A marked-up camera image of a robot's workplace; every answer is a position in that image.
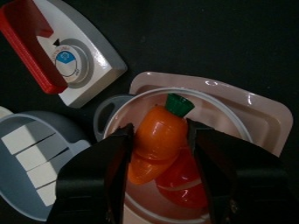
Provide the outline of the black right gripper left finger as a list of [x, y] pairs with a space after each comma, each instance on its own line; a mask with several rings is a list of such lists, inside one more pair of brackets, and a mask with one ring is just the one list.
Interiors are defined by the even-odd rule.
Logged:
[[123, 224], [134, 134], [118, 128], [61, 168], [46, 224]]

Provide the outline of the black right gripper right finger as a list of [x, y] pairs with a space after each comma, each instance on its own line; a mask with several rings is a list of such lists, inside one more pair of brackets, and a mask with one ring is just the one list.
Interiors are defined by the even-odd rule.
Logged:
[[280, 158], [204, 123], [188, 123], [212, 224], [299, 224], [299, 200]]

